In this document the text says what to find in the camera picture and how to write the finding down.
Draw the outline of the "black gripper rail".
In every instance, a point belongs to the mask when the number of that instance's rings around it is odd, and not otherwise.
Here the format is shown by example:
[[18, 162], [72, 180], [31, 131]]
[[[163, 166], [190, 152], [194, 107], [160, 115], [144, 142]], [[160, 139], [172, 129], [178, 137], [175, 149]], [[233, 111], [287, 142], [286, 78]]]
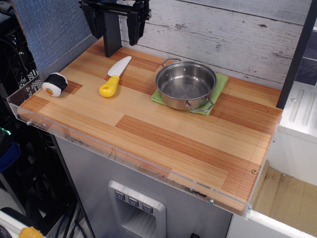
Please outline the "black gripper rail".
[[145, 22], [152, 16], [149, 0], [135, 0], [132, 5], [117, 3], [111, 0], [80, 0], [92, 35], [99, 39], [104, 34], [104, 13], [127, 16], [129, 44], [134, 46], [143, 36]]

